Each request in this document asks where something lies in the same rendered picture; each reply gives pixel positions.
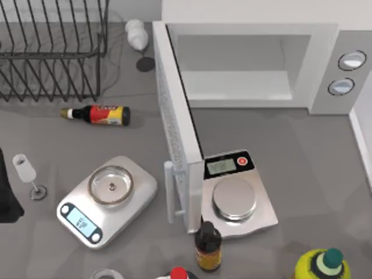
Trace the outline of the white microwave door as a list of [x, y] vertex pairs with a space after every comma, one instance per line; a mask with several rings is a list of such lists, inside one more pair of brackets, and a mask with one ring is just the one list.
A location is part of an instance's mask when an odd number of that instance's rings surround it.
[[153, 22], [153, 47], [156, 63], [158, 103], [170, 160], [184, 176], [177, 177], [175, 209], [185, 210], [181, 217], [188, 233], [201, 224], [204, 161], [192, 119], [170, 29], [161, 21]]

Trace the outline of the silver scale with black panel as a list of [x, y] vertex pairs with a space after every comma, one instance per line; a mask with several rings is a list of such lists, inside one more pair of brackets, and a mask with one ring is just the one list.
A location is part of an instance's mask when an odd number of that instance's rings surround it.
[[246, 149], [205, 157], [201, 220], [226, 238], [278, 224], [259, 171]]

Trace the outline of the yellow bottle with green cap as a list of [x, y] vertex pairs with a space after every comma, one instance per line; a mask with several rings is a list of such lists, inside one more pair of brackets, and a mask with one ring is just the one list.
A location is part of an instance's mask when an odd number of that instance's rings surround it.
[[351, 279], [351, 272], [339, 249], [313, 249], [298, 259], [290, 279]]

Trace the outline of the clear glass rim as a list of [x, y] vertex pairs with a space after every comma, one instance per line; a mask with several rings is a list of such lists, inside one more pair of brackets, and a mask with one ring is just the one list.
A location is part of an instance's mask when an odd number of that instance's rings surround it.
[[99, 269], [93, 272], [90, 279], [124, 279], [124, 277], [113, 269]]

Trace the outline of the round microwave knob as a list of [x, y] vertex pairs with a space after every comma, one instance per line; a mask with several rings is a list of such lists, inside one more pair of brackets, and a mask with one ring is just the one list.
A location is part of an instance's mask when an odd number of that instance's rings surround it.
[[362, 67], [367, 60], [367, 55], [360, 50], [345, 53], [338, 59], [338, 67], [343, 71], [353, 71]]
[[333, 96], [346, 95], [353, 90], [355, 82], [351, 78], [343, 78], [332, 81], [328, 86], [329, 94]]

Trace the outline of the dark bottle red yellow label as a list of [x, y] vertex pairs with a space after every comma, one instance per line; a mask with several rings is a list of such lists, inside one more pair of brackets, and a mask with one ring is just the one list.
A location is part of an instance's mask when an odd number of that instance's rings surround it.
[[128, 126], [131, 110], [127, 106], [87, 105], [83, 108], [61, 108], [60, 116], [69, 120], [84, 120], [89, 124]]

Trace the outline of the frosted white wine glass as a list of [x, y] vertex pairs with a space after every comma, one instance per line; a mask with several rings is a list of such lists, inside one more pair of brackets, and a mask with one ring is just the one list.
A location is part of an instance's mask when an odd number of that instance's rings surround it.
[[37, 172], [24, 154], [17, 154], [13, 157], [13, 165], [18, 173], [20, 180], [25, 184], [31, 185], [30, 198], [34, 201], [41, 201], [47, 196], [47, 188], [41, 184], [36, 184]]

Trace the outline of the red capped bottle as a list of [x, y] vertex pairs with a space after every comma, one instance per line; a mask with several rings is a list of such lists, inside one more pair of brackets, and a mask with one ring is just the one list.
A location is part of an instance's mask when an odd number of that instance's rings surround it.
[[181, 266], [174, 267], [163, 276], [163, 279], [199, 279], [193, 272]]

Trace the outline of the dark brown bottle orange label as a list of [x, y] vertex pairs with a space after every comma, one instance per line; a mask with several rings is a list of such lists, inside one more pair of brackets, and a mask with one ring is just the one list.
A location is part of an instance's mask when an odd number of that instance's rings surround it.
[[215, 271], [221, 265], [222, 237], [213, 223], [203, 221], [194, 235], [195, 254], [198, 266], [204, 271]]

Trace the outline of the white rounded kitchen scale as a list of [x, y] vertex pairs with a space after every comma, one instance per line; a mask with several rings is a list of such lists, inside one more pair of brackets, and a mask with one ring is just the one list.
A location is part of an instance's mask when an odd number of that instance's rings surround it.
[[155, 178], [126, 156], [117, 156], [86, 177], [58, 204], [56, 217], [91, 250], [107, 246], [150, 204]]

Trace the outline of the pale microwave oven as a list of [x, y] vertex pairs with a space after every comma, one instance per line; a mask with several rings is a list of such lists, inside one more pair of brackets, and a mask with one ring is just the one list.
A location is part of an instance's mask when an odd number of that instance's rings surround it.
[[[372, 71], [372, 28], [336, 23], [166, 23], [192, 108], [304, 108], [346, 115]], [[363, 51], [365, 64], [338, 67], [345, 53]], [[328, 92], [351, 78], [350, 93]]]

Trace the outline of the white wine glass lying down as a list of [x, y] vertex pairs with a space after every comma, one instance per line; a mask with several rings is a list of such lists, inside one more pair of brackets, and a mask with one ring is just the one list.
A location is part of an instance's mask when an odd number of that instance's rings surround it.
[[149, 45], [149, 35], [145, 25], [138, 19], [129, 20], [125, 25], [127, 41], [133, 50], [139, 52], [141, 57], [136, 62], [136, 68], [140, 72], [149, 72], [155, 68], [155, 60], [145, 55]]

